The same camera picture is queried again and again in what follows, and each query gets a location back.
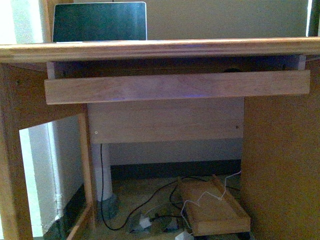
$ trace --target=plug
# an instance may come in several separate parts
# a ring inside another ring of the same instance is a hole
[[[180,233],[174,240],[195,240],[195,238],[186,231]]]
[[[152,225],[150,218],[143,214],[140,215],[139,224],[143,229],[146,229],[147,227],[150,227]]]

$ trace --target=white cable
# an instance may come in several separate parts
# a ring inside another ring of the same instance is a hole
[[[208,192],[208,191],[205,191],[205,192],[203,192],[203,193],[201,194],[201,196],[198,198],[198,200],[197,200],[196,202],[191,201],[191,200],[186,200],[186,201],[184,202],[180,214],[181,214],[181,217],[183,218],[183,220],[185,221],[185,223],[186,223],[186,225],[188,226],[189,229],[192,230],[192,228],[190,227],[187,219],[185,218],[185,216],[184,216],[184,214],[183,214],[184,209],[185,209],[185,206],[186,206],[186,203],[189,202],[189,203],[192,203],[192,204],[200,207],[199,201],[200,201],[200,199],[201,199],[205,194],[208,194],[208,195],[210,195],[210,196],[218,199],[219,201],[222,201],[222,199],[224,198],[224,196],[225,196],[225,194],[226,194],[226,192],[227,192],[227,179],[228,179],[228,178],[231,178],[231,177],[233,177],[233,176],[235,176],[235,175],[238,175],[238,174],[240,174],[240,173],[241,173],[241,171],[239,171],[239,172],[237,172],[237,173],[234,173],[234,174],[232,174],[232,175],[227,176],[227,177],[224,178],[224,192],[223,192],[223,194],[222,194],[221,196],[216,196],[216,195],[214,195],[214,194],[212,194],[212,193],[210,193],[210,192]]]

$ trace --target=baseboard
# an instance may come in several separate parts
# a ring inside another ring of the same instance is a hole
[[[221,175],[240,171],[241,160],[167,162],[111,166],[112,180]]]
[[[85,187],[82,185],[63,209],[63,217],[55,221],[43,237],[37,240],[65,240],[86,205]]]

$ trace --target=desk leg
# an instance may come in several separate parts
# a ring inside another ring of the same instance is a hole
[[[0,214],[5,240],[32,240],[27,185],[13,91],[0,64]]]
[[[88,123],[88,109],[84,104],[83,112],[78,115],[79,130],[80,130],[80,144],[82,156],[82,169],[84,178],[84,190],[87,206],[92,207],[92,216],[90,225],[92,228],[96,225],[97,217],[97,198],[96,198],[96,182],[94,176],[94,168],[91,154],[89,123]]]

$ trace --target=desk side panel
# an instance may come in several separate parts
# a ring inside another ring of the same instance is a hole
[[[17,112],[19,129],[48,123],[74,116],[82,112],[80,104],[47,105],[44,80],[46,71],[33,70],[12,65],[3,65],[8,72],[6,81],[13,86],[12,103]]]
[[[0,64],[0,214],[7,240],[32,240],[24,163],[10,71]]]
[[[310,94],[246,97],[241,198],[257,239],[320,235],[320,61]]]

